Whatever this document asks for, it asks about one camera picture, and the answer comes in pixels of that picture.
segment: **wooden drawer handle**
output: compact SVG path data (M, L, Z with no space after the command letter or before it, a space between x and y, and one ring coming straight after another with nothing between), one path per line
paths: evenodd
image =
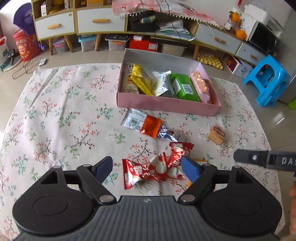
M258 60L258 58L255 55L252 55L252 54L251 54L251 58L254 59L254 60Z
M221 44L226 44L226 41L222 40L222 39L219 39L217 37L215 37L215 40Z
M110 19L108 18L98 18L98 19L93 19L93 23L107 23L109 22Z
M54 29L54 28L58 28L60 27L60 23L57 23L57 24L54 24L54 25L50 25L50 26L47 26L47 29Z

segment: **black round disc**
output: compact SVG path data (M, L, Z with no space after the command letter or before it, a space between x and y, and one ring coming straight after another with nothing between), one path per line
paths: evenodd
M38 235L70 232L84 225L92 212L92 201L84 193L50 184L27 191L12 209L18 227Z
M281 219L281 205L267 190L251 186L225 188L208 195L201 205L204 218L215 228L232 235L274 232Z

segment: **tile floor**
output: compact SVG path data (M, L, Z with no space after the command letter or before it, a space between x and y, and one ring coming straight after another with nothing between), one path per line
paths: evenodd
M95 52L75 53L67 52L63 54L49 55L49 52L43 52L40 56L33 59L29 65L29 71L36 70L41 59L47 58L48 61L43 68L52 68L57 66L68 66L83 63L121 63L123 58L122 51L109 51L105 46L102 50ZM6 123L16 105L16 102L32 74L23 74L18 79L12 79L12 73L22 67L20 63L14 69L0 73L0 133L5 130ZM227 68L218 70L212 66L205 66L209 76L225 79L240 85L241 90L250 101L255 110L262 127L266 133L272 149L293 151L296 150L296 110L291 111L288 106L282 102L277 102L274 108L261 108L255 101L258 92L252 84L242 84L242 79L233 76ZM280 236L287 235L289 225L289 188L294 181L293 174L289 172L279 172L281 194L283 199L284 212L286 216L286 226L280 232Z

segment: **stool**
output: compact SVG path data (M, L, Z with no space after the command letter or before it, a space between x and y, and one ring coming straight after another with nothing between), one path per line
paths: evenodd
M265 107L275 105L287 88L289 78L289 74L282 66L271 55L268 55L243 79L243 83L253 82L259 90L256 101L260 106Z

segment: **open box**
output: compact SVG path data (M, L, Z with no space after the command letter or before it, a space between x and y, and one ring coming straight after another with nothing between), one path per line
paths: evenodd
M124 71L126 70L127 64L141 65L149 76L153 76L153 71L166 72L168 70L171 70L172 73L190 75L191 69L197 69L204 79L210 79L200 62L163 53L125 49L117 90L118 107L131 107L134 109L157 110L204 116L214 116L221 108L221 103L210 80L207 81L207 84L210 89L213 104L160 96L156 97L143 94L123 93L121 90L124 82Z

